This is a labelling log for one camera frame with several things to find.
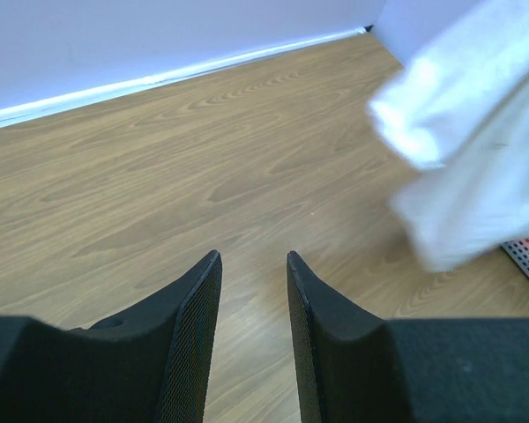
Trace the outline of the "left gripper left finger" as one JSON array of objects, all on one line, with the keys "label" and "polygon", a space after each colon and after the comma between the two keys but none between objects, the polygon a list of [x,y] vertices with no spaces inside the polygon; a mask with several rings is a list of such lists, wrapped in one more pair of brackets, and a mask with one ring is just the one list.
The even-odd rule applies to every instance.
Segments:
[{"label": "left gripper left finger", "polygon": [[87,329],[0,316],[0,422],[201,421],[221,280],[211,251]]}]

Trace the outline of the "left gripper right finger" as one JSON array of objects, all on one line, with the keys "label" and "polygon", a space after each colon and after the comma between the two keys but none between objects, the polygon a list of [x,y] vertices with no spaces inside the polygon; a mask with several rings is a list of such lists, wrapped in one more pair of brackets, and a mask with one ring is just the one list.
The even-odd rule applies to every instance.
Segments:
[{"label": "left gripper right finger", "polygon": [[304,422],[529,422],[529,318],[384,320],[287,255]]}]

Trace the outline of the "white t shirt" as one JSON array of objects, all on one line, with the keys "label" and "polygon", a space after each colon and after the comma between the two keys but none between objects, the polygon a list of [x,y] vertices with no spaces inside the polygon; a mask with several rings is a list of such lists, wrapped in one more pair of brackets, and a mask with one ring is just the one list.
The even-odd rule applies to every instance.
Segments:
[{"label": "white t shirt", "polygon": [[370,100],[418,173],[391,200],[426,268],[529,236],[529,1],[481,1]]}]

